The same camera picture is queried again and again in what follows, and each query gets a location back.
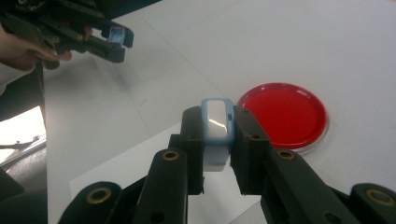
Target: tabletop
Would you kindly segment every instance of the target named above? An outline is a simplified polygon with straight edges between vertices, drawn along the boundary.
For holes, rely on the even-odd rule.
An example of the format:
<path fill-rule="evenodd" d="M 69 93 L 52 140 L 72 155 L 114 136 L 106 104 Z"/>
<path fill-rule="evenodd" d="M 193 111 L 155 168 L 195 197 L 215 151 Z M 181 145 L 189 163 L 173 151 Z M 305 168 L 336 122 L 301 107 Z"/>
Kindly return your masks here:
<path fill-rule="evenodd" d="M 325 105 L 329 130 L 304 158 L 328 185 L 396 190 L 395 11 L 392 0 L 162 0 L 116 19 L 135 35 L 124 63 L 74 53 L 45 72 L 49 223 L 71 202 L 70 181 L 204 98 L 236 104 L 270 82 Z"/>

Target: black mechanical device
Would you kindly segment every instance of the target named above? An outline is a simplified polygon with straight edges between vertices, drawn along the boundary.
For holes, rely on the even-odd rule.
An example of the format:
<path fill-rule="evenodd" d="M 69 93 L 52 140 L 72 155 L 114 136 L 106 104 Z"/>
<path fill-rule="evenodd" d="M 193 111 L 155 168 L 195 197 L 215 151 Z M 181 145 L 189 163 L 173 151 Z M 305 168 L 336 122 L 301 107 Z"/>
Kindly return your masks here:
<path fill-rule="evenodd" d="M 58 54 L 67 50 L 90 52 L 113 63 L 122 63 L 125 48 L 131 48 L 134 33 L 112 20 L 161 0 L 2 0 L 0 22 L 17 35 Z M 101 31 L 103 38 L 85 38 L 85 28 Z M 118 42 L 106 41 L 113 34 Z M 43 62 L 48 69 L 59 66 Z"/>
<path fill-rule="evenodd" d="M 269 224 L 394 224 L 396 193 L 359 184 L 350 195 L 328 187 L 297 153 L 274 149 L 246 109 L 234 108 L 230 149 L 240 191 L 261 195 Z M 59 223 L 187 223 L 188 195 L 204 191 L 203 123 L 200 106 L 183 113 L 180 134 L 159 151 L 148 175 L 126 189 L 98 182 L 83 189 Z"/>

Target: hand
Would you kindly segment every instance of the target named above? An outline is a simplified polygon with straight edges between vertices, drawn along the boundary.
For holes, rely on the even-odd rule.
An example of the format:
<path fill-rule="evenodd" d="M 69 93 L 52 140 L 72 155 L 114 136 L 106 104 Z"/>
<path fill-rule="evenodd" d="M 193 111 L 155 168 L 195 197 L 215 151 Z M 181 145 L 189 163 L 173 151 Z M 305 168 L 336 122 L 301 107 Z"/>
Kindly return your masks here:
<path fill-rule="evenodd" d="M 29 71 L 35 67 L 35 63 L 38 63 L 40 59 L 55 62 L 69 61 L 71 58 L 70 51 L 62 55 L 56 55 L 52 50 L 42 49 L 15 35 L 6 33 L 0 26 L 0 63 L 22 71 Z"/>

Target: table surface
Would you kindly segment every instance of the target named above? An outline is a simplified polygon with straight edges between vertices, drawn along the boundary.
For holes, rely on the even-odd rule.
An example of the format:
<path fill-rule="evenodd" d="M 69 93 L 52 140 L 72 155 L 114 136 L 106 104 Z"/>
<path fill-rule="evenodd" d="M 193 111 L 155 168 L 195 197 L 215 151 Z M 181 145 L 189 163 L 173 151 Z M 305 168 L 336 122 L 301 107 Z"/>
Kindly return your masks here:
<path fill-rule="evenodd" d="M 326 106 L 329 131 L 304 158 L 327 184 L 396 190 L 395 11 L 391 0 L 162 0 L 116 19 L 135 34 L 124 63 L 75 53 L 45 74 L 49 223 L 72 200 L 71 180 L 206 97 L 236 103 L 269 82 Z"/>

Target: red plate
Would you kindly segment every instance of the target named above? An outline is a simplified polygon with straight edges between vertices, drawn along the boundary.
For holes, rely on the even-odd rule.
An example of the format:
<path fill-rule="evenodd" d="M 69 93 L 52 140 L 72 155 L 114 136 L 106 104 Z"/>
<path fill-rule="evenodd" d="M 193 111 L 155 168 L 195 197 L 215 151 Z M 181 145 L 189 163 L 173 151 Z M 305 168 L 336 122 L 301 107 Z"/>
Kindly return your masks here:
<path fill-rule="evenodd" d="M 320 100 L 287 83 L 260 85 L 242 96 L 238 104 L 256 116 L 273 147 L 308 147 L 322 136 L 327 126 L 326 110 Z"/>

